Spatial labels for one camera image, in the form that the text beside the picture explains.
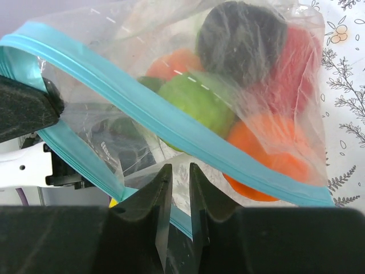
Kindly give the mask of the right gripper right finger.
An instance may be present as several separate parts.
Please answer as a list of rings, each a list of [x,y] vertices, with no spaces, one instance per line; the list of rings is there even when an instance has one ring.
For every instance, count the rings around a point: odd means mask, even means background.
[[[363,273],[364,215],[338,207],[243,207],[189,167],[197,273]]]

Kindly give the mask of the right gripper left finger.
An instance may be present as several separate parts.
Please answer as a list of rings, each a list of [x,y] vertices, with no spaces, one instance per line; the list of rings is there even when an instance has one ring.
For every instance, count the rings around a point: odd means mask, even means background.
[[[112,208],[1,207],[2,273],[164,273],[172,166]]]

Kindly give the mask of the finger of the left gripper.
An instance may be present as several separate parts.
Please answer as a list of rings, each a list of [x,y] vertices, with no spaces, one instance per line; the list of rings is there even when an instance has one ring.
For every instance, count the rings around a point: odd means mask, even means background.
[[[60,92],[43,77],[42,91],[1,76],[1,142],[55,125],[64,110]]]

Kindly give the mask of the orange fruit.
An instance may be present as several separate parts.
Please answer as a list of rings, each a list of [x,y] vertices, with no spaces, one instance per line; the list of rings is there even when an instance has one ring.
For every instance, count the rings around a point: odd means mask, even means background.
[[[255,134],[242,121],[236,122],[226,140],[239,148],[267,168],[284,174],[301,183],[308,183],[313,174],[309,164],[294,156],[291,152],[279,149],[284,145],[288,149],[298,146],[300,152],[310,154],[310,147],[302,130],[295,128],[290,118],[280,115],[260,114],[249,119],[252,126],[258,126],[265,133],[271,152],[267,152]]]

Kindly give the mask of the large green custard apple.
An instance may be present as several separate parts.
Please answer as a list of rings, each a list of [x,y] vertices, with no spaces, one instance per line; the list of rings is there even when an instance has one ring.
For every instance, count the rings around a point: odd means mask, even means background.
[[[164,83],[157,94],[221,138],[226,138],[235,113],[214,93],[216,87],[222,89],[206,73],[185,72]]]

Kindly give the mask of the clear zip top bag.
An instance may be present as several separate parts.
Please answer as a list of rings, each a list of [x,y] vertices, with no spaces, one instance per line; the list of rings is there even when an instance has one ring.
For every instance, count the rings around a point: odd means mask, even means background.
[[[331,207],[324,35],[302,1],[117,1],[3,36],[1,75],[57,104],[38,135],[118,201],[195,162],[237,192]]]

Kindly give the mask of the red bell pepper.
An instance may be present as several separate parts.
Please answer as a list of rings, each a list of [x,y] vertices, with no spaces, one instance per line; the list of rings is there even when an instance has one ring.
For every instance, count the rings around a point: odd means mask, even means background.
[[[296,25],[287,29],[287,40],[266,82],[259,88],[270,111],[294,116],[313,99],[322,45],[313,33]]]

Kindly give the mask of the peach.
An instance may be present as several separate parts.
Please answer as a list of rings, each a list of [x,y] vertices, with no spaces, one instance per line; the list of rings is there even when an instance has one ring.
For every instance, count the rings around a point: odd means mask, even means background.
[[[190,49],[178,49],[156,59],[145,75],[169,81],[177,75],[195,70],[204,71],[200,58]]]

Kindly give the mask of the dark purple mangosteen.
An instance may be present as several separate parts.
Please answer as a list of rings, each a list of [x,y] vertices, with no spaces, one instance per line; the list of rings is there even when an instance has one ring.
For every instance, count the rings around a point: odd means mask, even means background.
[[[228,1],[206,16],[196,39],[205,71],[221,74],[241,87],[261,81],[276,63],[288,26],[263,6]]]

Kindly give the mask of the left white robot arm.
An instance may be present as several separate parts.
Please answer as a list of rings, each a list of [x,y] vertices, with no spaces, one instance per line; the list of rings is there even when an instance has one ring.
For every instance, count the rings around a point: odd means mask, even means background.
[[[21,203],[29,204],[24,187],[74,187],[93,184],[62,160],[39,136],[39,131],[60,120],[64,103],[52,81],[46,91],[1,77],[1,143],[23,139],[14,152],[1,153],[1,188],[15,188]]]

